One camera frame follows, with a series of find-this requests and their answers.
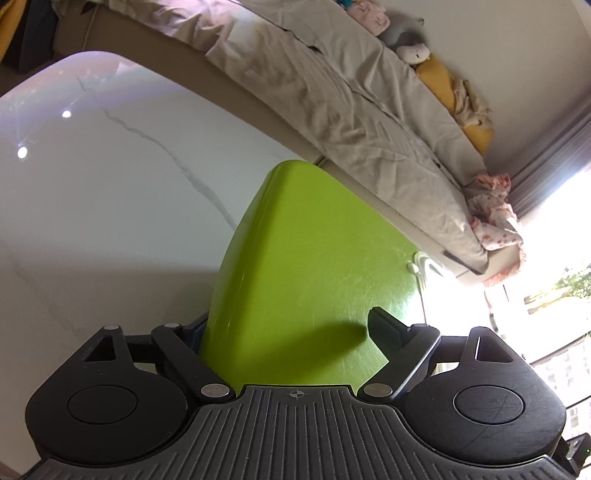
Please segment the pink floral blanket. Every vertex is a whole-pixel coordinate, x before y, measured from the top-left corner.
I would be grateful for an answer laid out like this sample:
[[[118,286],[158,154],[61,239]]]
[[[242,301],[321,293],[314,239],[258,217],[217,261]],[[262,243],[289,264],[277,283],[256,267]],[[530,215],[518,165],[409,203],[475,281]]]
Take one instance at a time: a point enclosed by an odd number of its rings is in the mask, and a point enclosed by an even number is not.
[[[510,190],[511,179],[508,174],[478,175],[469,190],[470,226],[487,251],[521,247],[523,244],[517,230],[517,216],[508,202]]]

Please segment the yellow pillow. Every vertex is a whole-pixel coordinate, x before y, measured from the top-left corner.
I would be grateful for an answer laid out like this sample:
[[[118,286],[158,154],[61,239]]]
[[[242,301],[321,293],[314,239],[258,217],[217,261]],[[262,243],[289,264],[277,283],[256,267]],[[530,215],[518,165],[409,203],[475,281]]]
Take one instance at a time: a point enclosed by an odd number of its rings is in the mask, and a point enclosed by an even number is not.
[[[415,72],[449,111],[476,150],[485,156],[495,134],[492,111],[472,84],[454,77],[434,54],[416,67]]]

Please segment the white grey plush toy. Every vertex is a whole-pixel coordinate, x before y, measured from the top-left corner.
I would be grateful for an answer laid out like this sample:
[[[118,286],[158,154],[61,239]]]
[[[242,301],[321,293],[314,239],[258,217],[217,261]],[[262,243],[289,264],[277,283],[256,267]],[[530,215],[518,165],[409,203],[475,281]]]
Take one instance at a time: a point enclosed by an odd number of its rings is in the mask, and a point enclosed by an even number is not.
[[[390,18],[389,27],[379,38],[403,62],[417,67],[431,56],[424,24],[423,18],[397,14]]]

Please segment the beige crumpled cloth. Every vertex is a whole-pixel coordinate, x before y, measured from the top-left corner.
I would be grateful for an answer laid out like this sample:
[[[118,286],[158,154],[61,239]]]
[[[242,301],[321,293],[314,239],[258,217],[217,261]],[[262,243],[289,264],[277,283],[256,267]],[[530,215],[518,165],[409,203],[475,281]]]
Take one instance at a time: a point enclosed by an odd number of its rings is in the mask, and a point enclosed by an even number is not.
[[[468,80],[456,78],[453,81],[453,93],[455,97],[453,116],[462,128],[493,127],[492,110]]]

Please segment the pink pig plush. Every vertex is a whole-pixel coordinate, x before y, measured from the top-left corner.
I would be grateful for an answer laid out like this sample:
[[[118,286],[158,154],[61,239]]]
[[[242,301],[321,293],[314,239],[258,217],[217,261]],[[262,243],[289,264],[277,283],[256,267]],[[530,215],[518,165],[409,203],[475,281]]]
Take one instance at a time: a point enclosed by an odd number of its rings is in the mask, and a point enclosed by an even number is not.
[[[377,1],[353,1],[346,12],[374,36],[379,36],[390,26],[386,9]]]

